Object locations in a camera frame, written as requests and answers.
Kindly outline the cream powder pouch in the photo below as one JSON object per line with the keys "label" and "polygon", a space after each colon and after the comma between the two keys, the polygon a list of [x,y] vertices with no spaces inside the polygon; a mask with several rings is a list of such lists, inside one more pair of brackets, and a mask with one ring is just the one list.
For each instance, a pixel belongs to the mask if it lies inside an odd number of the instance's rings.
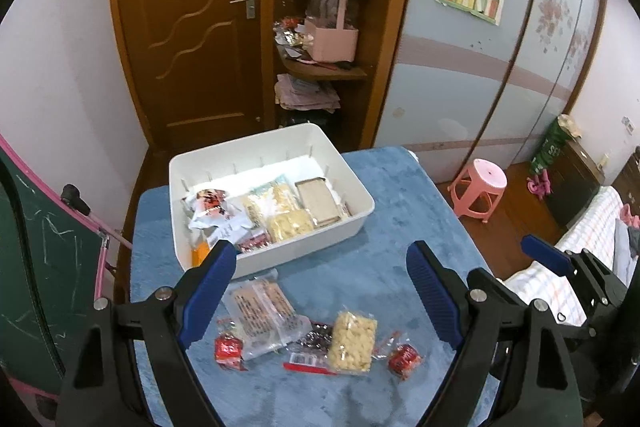
{"label": "cream powder pouch", "polygon": [[241,202],[255,227],[266,225],[270,217],[279,213],[302,208],[286,176],[253,188],[241,197]]}

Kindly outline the clear pack peanut puffs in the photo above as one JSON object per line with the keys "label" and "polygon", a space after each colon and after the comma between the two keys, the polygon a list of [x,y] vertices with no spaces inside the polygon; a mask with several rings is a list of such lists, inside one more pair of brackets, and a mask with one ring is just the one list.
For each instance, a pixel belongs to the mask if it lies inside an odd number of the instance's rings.
{"label": "clear pack peanut puffs", "polygon": [[337,314],[326,359],[334,373],[368,373],[376,340],[378,321],[372,315],[349,310]]}

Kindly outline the dark crinkled snack packet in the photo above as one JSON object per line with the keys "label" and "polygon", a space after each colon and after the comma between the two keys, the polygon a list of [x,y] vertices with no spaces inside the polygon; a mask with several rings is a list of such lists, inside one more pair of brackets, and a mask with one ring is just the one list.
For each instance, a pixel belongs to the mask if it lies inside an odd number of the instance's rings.
{"label": "dark crinkled snack packet", "polygon": [[326,355],[331,348],[332,338],[332,324],[311,321],[309,332],[294,343],[294,349],[315,355]]}

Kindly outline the clear bag brown bread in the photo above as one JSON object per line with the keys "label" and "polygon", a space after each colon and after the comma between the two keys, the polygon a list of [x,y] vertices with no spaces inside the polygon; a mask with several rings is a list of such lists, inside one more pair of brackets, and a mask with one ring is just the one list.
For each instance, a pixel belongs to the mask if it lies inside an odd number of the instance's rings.
{"label": "clear bag brown bread", "polygon": [[243,343],[244,361],[297,343],[311,331],[311,321],[296,312],[282,291],[277,269],[231,283],[221,303],[233,323],[232,335]]}

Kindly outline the white orange wrapper bar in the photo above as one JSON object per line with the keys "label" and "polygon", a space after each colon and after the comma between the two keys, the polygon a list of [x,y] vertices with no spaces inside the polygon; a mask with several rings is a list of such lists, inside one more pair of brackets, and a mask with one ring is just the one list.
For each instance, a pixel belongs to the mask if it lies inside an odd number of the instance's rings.
{"label": "white orange wrapper bar", "polygon": [[213,239],[210,239],[204,230],[193,230],[191,233],[191,260],[192,267],[198,267],[206,259],[212,249]]}

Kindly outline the small dark red packet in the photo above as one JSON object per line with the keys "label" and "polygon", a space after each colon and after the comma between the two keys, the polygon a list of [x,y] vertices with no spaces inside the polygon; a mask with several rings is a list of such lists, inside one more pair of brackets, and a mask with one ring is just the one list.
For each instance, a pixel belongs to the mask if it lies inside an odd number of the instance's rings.
{"label": "small dark red packet", "polygon": [[322,353],[292,352],[283,362],[283,368],[290,372],[336,376],[337,373],[329,367],[328,359]]}

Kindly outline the blue foil snack packet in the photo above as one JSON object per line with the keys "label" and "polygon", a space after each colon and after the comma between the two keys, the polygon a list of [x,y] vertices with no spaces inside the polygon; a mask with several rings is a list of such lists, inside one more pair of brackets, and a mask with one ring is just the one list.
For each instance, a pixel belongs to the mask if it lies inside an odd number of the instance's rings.
{"label": "blue foil snack packet", "polygon": [[240,254],[247,254],[257,249],[265,248],[271,244],[270,235],[264,229],[250,230],[235,244]]}

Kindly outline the green bag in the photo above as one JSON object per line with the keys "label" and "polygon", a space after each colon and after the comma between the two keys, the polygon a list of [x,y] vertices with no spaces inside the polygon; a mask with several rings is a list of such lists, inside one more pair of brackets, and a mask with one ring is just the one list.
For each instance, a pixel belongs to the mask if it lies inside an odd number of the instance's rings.
{"label": "green bag", "polygon": [[565,143],[573,139],[572,126],[572,118],[566,114],[559,115],[549,124],[544,139],[530,161],[529,172],[531,174],[541,174],[554,163]]}

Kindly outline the small red snack packet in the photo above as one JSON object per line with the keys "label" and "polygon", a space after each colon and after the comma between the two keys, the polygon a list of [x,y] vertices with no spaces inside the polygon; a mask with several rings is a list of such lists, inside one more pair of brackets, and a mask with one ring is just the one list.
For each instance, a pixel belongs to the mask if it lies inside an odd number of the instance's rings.
{"label": "small red snack packet", "polygon": [[387,369],[401,381],[406,381],[422,364],[423,357],[408,336],[393,331],[374,348],[373,358],[383,361]]}

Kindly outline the clear bag puffed chunks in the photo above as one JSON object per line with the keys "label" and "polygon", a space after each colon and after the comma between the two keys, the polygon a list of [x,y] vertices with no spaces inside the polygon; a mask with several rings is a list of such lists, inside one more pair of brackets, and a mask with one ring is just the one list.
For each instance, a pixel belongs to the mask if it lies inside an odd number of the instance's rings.
{"label": "clear bag puffed chunks", "polygon": [[296,209],[270,217],[267,228],[271,238],[280,243],[311,233],[316,227],[306,209]]}

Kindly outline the red white snack packet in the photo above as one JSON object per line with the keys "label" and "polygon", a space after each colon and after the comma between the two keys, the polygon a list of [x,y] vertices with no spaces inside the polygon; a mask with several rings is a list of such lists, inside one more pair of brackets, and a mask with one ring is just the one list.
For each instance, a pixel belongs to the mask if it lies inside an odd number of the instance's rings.
{"label": "red white snack packet", "polygon": [[206,239],[227,239],[235,243],[253,228],[242,202],[228,199],[227,193],[216,188],[191,191],[183,197],[188,216],[188,229],[202,232]]}

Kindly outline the brown wooden door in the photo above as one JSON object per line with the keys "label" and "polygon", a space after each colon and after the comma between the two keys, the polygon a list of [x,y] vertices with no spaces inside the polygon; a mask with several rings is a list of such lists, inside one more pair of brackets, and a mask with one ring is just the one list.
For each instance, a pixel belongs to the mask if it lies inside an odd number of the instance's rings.
{"label": "brown wooden door", "polygon": [[185,152],[273,124],[268,0],[110,0],[152,150]]}

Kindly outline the red clear candy packet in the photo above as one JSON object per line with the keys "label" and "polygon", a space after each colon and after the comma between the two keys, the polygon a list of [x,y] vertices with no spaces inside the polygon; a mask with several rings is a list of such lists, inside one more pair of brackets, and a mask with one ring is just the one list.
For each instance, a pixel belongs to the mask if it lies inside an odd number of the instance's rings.
{"label": "red clear candy packet", "polygon": [[227,371],[244,372],[243,340],[236,335],[234,322],[230,317],[217,321],[218,334],[214,342],[214,358],[216,363]]}

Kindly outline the green chalkboard pink frame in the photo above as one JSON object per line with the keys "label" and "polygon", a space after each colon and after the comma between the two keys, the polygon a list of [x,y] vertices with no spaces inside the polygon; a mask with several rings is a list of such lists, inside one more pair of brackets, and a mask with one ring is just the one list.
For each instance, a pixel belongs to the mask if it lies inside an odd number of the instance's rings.
{"label": "green chalkboard pink frame", "polygon": [[23,385],[58,395],[77,355],[107,236],[67,207],[1,142],[1,171],[20,200],[28,251],[1,193],[1,367]]}

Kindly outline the brown paper snack bar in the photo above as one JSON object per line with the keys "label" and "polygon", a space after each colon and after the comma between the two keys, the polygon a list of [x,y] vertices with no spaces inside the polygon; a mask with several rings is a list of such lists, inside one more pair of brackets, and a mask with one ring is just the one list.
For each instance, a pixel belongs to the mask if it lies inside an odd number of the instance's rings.
{"label": "brown paper snack bar", "polygon": [[295,183],[300,201],[310,214],[316,228],[341,221],[343,213],[324,178],[308,179]]}

